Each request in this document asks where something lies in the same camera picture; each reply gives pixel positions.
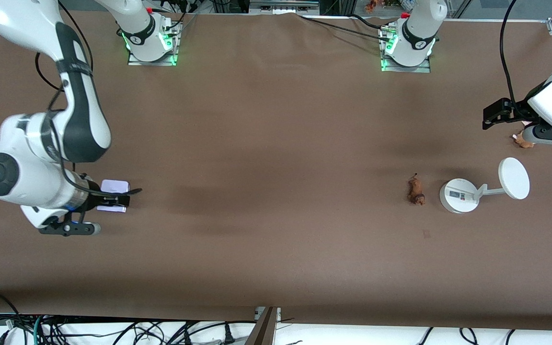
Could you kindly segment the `white lavender card box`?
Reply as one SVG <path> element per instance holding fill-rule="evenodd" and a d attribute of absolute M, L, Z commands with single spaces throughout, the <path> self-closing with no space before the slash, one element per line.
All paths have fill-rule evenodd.
<path fill-rule="evenodd" d="M 100 185 L 100 189 L 103 192 L 110 192 L 110 193 L 129 192 L 130 183 L 127 181 L 103 179 Z M 96 209 L 101 211 L 118 212 L 118 213 L 125 213 L 127 211 L 126 206 L 97 206 Z"/>

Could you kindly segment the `brown lion statue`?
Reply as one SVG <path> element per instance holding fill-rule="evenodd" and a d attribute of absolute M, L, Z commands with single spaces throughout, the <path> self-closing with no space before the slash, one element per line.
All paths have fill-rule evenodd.
<path fill-rule="evenodd" d="M 423 193 L 423 186 L 418 178 L 418 174 L 412 175 L 412 177 L 408 180 L 407 198 L 412 205 L 423 206 L 426 203 L 426 197 Z"/>

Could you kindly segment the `brown plush toy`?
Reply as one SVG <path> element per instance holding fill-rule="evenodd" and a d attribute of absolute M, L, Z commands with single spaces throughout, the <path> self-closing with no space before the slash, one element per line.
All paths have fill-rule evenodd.
<path fill-rule="evenodd" d="M 523 138 L 523 131 L 517 133 L 517 135 L 512 135 L 512 139 L 513 142 L 522 149 L 531 149 L 534 147 L 534 143 Z"/>

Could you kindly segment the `white round-base desk lamp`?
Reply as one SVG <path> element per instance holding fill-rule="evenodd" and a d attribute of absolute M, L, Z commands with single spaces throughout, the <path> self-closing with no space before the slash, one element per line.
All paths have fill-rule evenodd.
<path fill-rule="evenodd" d="M 515 158 L 503 159 L 498 166 L 499 188 L 490 189 L 488 184 L 475 186 L 466 179 L 453 179 L 442 186 L 439 192 L 442 206 L 451 213 L 465 214 L 475 210 L 482 197 L 508 195 L 512 199 L 525 199 L 530 192 L 530 179 L 524 165 Z"/>

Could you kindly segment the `brown table cover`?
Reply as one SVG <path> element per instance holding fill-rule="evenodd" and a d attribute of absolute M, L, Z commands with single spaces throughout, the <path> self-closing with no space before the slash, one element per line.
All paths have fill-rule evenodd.
<path fill-rule="evenodd" d="M 0 294 L 22 313 L 552 329 L 552 145 L 482 130 L 507 96 L 497 22 L 445 22 L 431 72 L 383 72 L 378 46 L 294 14 L 199 15 L 177 66 L 129 66 L 109 13 L 74 18 L 112 145 L 77 170 L 143 191 L 92 210 L 92 236 L 40 234 L 0 201 Z M 54 94 L 0 37 L 0 125 Z M 525 199 L 446 210 L 453 179 Z M 425 205 L 407 198 L 418 174 Z"/>

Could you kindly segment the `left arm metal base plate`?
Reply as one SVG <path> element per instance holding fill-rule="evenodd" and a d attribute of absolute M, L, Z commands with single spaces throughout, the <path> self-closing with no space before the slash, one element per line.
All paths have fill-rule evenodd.
<path fill-rule="evenodd" d="M 431 71 L 429 55 L 435 41 L 428 47 L 414 50 L 410 42 L 399 37 L 397 23 L 386 24 L 379 29 L 379 37 L 386 38 L 379 44 L 382 71 L 428 73 Z"/>

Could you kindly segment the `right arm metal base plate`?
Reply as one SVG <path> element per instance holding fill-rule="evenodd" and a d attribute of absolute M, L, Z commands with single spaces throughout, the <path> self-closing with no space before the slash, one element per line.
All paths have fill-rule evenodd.
<path fill-rule="evenodd" d="M 156 16 L 153 31 L 140 35 L 123 33 L 129 65 L 175 66 L 181 43 L 182 24 L 171 18 Z"/>

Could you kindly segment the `brown table frame post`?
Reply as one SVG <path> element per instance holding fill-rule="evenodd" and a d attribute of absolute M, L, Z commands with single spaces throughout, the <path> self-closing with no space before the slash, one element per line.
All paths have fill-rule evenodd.
<path fill-rule="evenodd" d="M 279 307 L 256 307 L 256 323 L 244 345 L 274 345 L 276 326 L 281 321 Z"/>

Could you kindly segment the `aluminium frame rail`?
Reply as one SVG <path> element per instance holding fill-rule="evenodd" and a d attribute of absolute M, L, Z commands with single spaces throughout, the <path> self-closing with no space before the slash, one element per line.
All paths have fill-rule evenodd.
<path fill-rule="evenodd" d="M 249 0 L 249 14 L 320 15 L 319 0 Z"/>

